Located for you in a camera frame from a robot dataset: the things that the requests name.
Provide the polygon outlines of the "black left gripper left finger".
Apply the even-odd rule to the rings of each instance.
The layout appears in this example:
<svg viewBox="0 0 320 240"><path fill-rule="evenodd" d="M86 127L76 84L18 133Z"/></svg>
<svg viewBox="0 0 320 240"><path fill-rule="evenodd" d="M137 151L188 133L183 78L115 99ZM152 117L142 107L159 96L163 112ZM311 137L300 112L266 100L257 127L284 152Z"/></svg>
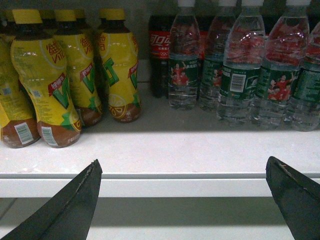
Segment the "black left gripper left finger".
<svg viewBox="0 0 320 240"><path fill-rule="evenodd" d="M96 159L3 240L85 240L100 192Z"/></svg>

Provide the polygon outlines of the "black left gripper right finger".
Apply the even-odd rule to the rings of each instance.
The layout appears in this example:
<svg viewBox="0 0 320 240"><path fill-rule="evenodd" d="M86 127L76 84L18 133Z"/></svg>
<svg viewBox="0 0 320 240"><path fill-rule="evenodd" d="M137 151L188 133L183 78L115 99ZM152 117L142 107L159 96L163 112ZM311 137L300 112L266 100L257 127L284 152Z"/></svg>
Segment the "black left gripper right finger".
<svg viewBox="0 0 320 240"><path fill-rule="evenodd" d="M266 181L295 240L320 238L320 184L271 156Z"/></svg>

